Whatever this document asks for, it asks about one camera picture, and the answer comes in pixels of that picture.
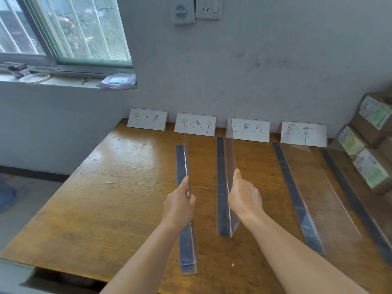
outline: window frame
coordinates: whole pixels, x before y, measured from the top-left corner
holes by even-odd
[[[116,74],[116,73],[127,73],[127,74],[132,74],[134,73],[133,69],[133,64],[131,62],[130,67],[125,68],[121,67],[121,65],[126,65],[124,64],[125,61],[118,61],[118,67],[109,67],[109,66],[104,66],[104,64],[99,65],[99,64],[94,64],[91,62],[88,62],[88,59],[86,59],[85,64],[83,62],[78,62],[75,64],[58,64],[56,61],[55,56],[53,55],[51,47],[47,44],[47,41],[50,41],[50,37],[46,35],[46,33],[42,33],[39,26],[37,25],[37,21],[39,20],[39,17],[36,16],[35,13],[31,12],[29,9],[28,4],[26,3],[26,0],[16,0],[17,3],[19,4],[23,14],[25,15],[27,22],[29,23],[33,33],[35,34],[39,44],[42,47],[42,50],[45,52],[46,56],[44,55],[39,55],[39,54],[9,54],[9,53],[0,53],[0,62],[17,62],[17,63],[23,63],[26,64],[29,67],[32,67],[32,70],[36,71],[44,71],[46,73],[61,73],[62,75],[64,74],[69,74],[71,76],[77,76],[77,75],[86,75],[88,74],[89,76],[92,75],[97,75],[97,76],[107,76],[111,74]]]

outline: blue object on floor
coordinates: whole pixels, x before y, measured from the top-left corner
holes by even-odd
[[[17,190],[0,179],[0,212],[10,208],[17,199]]]

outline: window sill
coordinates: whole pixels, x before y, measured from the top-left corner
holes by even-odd
[[[83,79],[88,80],[87,82],[82,84]],[[28,85],[25,83],[19,82],[12,74],[7,72],[0,72],[0,82],[15,82],[20,83],[23,85]],[[78,88],[97,88],[97,84],[102,81],[101,78],[86,78],[86,77],[70,77],[70,76],[54,76],[52,75],[51,78],[48,80],[37,84],[37,85],[55,85],[60,87],[78,87]],[[128,89],[130,91],[137,91],[138,89]]]

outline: window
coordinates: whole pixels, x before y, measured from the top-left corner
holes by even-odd
[[[0,0],[5,61],[83,73],[133,68],[117,0]]]

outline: plastic bag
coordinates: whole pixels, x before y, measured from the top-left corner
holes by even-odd
[[[136,75],[125,73],[109,75],[99,84],[97,84],[97,87],[113,90],[126,90],[128,88],[136,88]]]

